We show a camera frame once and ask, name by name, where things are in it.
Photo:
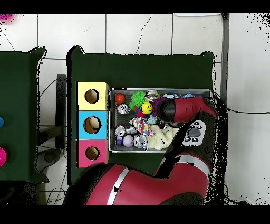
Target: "blue box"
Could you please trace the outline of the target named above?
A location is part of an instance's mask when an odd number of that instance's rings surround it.
[[[106,111],[78,111],[79,140],[104,140],[107,138],[107,112]],[[88,117],[97,117],[101,122],[100,130],[95,134],[89,134],[84,130],[83,123]]]

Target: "dark green cloth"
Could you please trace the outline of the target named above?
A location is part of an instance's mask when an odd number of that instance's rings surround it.
[[[84,54],[77,46],[70,50],[67,60],[71,61],[71,118],[72,153],[71,181],[74,183],[83,169],[75,165],[76,151],[76,89],[77,81],[106,82],[110,88],[177,88],[212,90],[212,68],[214,56],[211,52],[202,55],[174,54],[117,55]],[[162,154],[110,154],[109,162],[124,164],[134,169],[154,174]]]
[[[34,167],[37,146],[37,70],[44,48],[30,52],[0,52],[0,147],[7,162],[0,181],[44,182]]]

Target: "pink box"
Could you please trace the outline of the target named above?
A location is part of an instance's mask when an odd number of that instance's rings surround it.
[[[99,151],[99,156],[95,160],[87,158],[85,152],[87,148],[95,147]],[[107,163],[109,158],[109,151],[107,149],[107,141],[104,140],[79,140],[78,149],[78,164],[77,168],[86,168],[94,163]]]

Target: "box with hole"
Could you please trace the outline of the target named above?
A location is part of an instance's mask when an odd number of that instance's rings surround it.
[[[79,140],[107,139],[107,111],[78,111]]]
[[[78,168],[86,168],[94,163],[107,163],[109,151],[106,140],[78,141]]]
[[[105,82],[77,82],[79,110],[107,110],[109,86]]]

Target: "silver tray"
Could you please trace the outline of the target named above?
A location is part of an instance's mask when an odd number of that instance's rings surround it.
[[[112,88],[109,91],[109,99],[110,99],[110,111],[109,111],[109,150],[112,153],[164,153],[167,149],[164,148],[162,150],[153,150],[148,148],[146,151],[143,149],[139,149],[135,146],[132,147],[125,147],[123,145],[117,146],[115,142],[115,127],[118,124],[123,124],[126,127],[129,127],[130,119],[135,117],[135,112],[131,111],[129,114],[122,115],[119,114],[115,110],[115,101],[114,96],[116,94],[124,94],[125,95],[125,104],[129,104],[131,102],[131,96],[135,91],[147,91],[147,88]],[[204,97],[212,97],[213,93],[209,89],[162,89],[157,88],[155,89],[160,95],[163,95],[168,92],[173,92],[175,94],[186,94],[190,93],[192,95],[203,95]]]

